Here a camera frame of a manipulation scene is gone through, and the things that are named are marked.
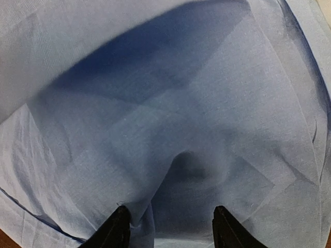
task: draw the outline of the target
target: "blue cloth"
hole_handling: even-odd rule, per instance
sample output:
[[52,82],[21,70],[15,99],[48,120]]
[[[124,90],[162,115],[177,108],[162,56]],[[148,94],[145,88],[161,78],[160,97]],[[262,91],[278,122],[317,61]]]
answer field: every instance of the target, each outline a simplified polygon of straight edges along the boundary
[[185,4],[110,41],[0,126],[0,228],[77,247],[124,204],[130,247],[207,248],[225,205],[267,247],[325,247],[328,81],[308,44],[264,0]]

